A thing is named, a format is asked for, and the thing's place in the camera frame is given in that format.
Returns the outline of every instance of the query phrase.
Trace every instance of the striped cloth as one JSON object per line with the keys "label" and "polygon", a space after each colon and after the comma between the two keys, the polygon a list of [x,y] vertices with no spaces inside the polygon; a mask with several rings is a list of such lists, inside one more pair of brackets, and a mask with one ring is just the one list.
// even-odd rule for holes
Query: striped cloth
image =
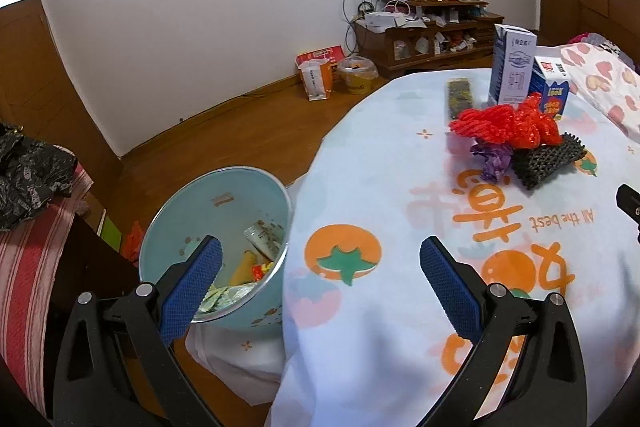
{"label": "striped cloth", "polygon": [[43,415],[49,298],[76,206],[92,184],[78,163],[70,198],[56,196],[36,219],[0,233],[0,355]]}

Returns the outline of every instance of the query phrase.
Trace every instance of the purple plastic wrap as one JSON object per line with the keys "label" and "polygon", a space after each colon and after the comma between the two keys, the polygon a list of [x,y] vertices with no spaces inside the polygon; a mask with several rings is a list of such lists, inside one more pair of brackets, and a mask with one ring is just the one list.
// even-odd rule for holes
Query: purple plastic wrap
{"label": "purple plastic wrap", "polygon": [[484,168],[480,177],[486,182],[497,183],[511,163],[513,148],[506,143],[495,144],[478,140],[478,143],[471,147],[471,152],[484,156]]}

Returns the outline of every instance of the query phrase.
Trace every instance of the red decoration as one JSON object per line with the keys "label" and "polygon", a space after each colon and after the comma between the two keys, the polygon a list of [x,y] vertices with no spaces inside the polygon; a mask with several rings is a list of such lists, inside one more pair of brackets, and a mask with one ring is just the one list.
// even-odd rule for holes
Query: red decoration
{"label": "red decoration", "polygon": [[485,142],[508,143],[515,149],[536,149],[543,144],[560,145],[558,124],[540,112],[540,93],[533,93],[517,110],[511,105],[494,105],[484,110],[467,109],[449,128],[460,136]]}

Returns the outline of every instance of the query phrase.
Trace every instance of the trash in bowl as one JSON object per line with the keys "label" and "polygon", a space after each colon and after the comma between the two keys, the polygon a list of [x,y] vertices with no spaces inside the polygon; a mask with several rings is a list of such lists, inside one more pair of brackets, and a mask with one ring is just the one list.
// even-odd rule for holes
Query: trash in bowl
{"label": "trash in bowl", "polygon": [[207,313],[227,308],[247,295],[257,284],[257,282],[250,282],[239,286],[223,286],[222,288],[211,285],[204,300],[200,303],[198,311]]}
{"label": "trash in bowl", "polygon": [[229,284],[220,288],[215,283],[212,284],[200,303],[198,312],[219,311],[238,302],[257,286],[271,267],[273,267],[273,262],[260,263],[258,255],[251,250],[246,250],[240,264],[231,275]]}
{"label": "trash in bowl", "polygon": [[264,221],[256,221],[242,235],[270,261],[275,261],[282,245],[282,227],[274,224],[266,225]]}

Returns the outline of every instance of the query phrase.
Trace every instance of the light blue bowl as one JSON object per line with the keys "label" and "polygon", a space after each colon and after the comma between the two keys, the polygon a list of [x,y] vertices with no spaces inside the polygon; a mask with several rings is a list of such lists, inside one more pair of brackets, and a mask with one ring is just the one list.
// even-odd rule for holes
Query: light blue bowl
{"label": "light blue bowl", "polygon": [[224,286],[246,250],[255,248],[242,232],[258,220],[284,229],[284,241],[270,272],[244,298],[217,312],[196,314],[194,323],[215,321],[228,330],[268,333],[281,328],[282,265],[289,246],[292,204],[272,174],[253,167],[209,172],[178,190],[162,206],[140,249],[140,280],[157,283],[172,264],[213,235],[222,243],[223,265],[216,285]]}

